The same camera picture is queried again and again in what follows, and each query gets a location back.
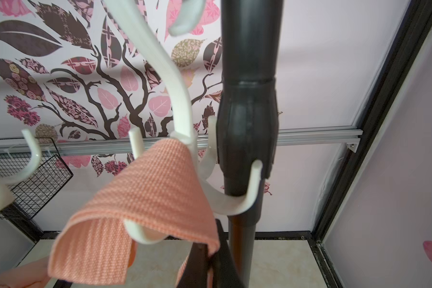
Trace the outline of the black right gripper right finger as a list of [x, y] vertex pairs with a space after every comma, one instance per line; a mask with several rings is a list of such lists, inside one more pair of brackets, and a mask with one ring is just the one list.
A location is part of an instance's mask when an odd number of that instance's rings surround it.
[[220, 248], [211, 258], [212, 288], [244, 288], [244, 283], [236, 270], [228, 240], [219, 219], [216, 219], [216, 225]]

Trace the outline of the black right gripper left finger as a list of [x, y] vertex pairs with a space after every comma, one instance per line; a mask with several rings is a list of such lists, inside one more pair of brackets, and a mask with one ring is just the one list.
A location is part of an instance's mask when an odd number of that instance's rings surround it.
[[177, 288], [207, 288], [209, 268], [208, 246], [193, 243]]

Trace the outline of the pink fanny pack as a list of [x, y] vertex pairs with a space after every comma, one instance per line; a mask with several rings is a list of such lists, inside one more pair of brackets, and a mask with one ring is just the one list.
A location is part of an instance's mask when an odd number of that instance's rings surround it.
[[130, 220], [181, 240], [220, 248], [217, 225], [189, 149], [175, 139], [154, 144], [75, 213], [50, 256], [0, 274], [0, 288], [37, 288], [57, 278], [77, 284], [124, 284], [134, 241]]

